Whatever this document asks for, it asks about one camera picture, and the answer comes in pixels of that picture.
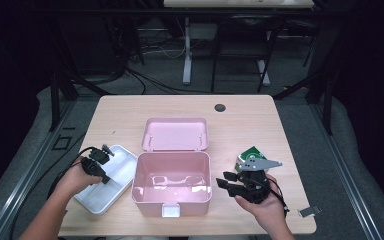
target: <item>pink plastic box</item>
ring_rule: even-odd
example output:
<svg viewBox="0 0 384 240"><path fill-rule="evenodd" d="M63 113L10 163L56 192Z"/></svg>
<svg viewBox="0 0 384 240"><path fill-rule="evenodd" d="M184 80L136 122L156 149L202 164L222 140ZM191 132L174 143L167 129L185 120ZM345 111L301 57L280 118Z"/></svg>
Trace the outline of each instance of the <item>pink plastic box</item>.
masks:
<svg viewBox="0 0 384 240"><path fill-rule="evenodd" d="M151 118L142 140L132 198L144 216L179 217L208 211L211 191L207 122Z"/></svg>

